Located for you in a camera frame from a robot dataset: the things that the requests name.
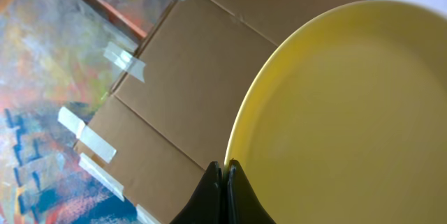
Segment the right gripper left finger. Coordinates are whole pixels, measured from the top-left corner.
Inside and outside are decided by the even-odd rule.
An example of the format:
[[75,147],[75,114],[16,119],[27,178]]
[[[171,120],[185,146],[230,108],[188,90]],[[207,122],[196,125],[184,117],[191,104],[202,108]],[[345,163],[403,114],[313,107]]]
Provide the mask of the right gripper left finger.
[[221,168],[211,162],[190,200],[171,224],[217,224],[221,211]]

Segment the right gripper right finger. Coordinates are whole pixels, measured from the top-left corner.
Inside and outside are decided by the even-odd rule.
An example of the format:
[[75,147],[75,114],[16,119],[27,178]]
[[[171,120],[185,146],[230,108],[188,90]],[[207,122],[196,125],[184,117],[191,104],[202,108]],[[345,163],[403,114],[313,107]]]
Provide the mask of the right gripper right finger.
[[240,163],[232,159],[228,166],[227,217],[231,224],[275,224],[259,202]]

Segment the yellow plate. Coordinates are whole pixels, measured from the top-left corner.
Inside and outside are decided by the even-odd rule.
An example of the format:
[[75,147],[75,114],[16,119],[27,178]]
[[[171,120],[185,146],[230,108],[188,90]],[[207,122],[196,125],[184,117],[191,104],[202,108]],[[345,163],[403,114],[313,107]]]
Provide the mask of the yellow plate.
[[315,17],[256,76],[226,160],[277,223],[445,223],[446,18],[389,0]]

